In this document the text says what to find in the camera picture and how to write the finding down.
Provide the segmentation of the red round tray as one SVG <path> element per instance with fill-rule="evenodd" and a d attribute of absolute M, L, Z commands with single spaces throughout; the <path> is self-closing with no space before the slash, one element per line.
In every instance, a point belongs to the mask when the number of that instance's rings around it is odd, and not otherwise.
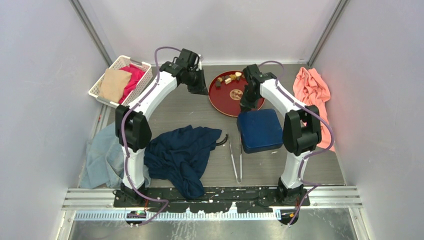
<path fill-rule="evenodd" d="M 247 85 L 241 70 L 220 73 L 209 84 L 209 102 L 218 112 L 237 117 L 241 113 L 240 102 Z"/>

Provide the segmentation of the blue tin lid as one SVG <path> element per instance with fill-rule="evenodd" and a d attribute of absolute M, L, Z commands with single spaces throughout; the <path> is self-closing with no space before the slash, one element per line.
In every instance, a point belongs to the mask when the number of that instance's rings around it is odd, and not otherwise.
<path fill-rule="evenodd" d="M 283 128 L 274 109 L 242 112 L 238 115 L 236 124 L 242 148 L 247 154 L 283 146 Z"/>

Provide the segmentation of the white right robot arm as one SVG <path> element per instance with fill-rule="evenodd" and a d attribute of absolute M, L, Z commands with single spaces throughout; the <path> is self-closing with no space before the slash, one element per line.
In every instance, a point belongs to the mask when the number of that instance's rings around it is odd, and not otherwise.
<path fill-rule="evenodd" d="M 281 204 L 291 205 L 306 193 L 304 166 L 322 140 L 319 109 L 295 99 L 273 73 L 262 73 L 257 64 L 242 73 L 246 85 L 236 122 L 240 145 L 247 154 L 285 147 L 285 167 L 275 194 Z"/>

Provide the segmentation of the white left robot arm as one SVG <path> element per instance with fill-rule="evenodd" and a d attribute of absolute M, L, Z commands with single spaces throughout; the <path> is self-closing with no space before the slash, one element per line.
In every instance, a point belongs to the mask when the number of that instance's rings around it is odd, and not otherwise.
<path fill-rule="evenodd" d="M 155 60 L 156 76 L 146 89 L 128 106 L 116 108 L 115 134 L 122 146 L 124 177 L 120 192 L 133 206 L 141 206 L 147 196 L 144 155 L 152 139 L 149 119 L 165 97 L 179 85 L 187 86 L 191 94 L 208 95 L 202 55 L 182 48 L 171 61 L 159 64 Z"/>

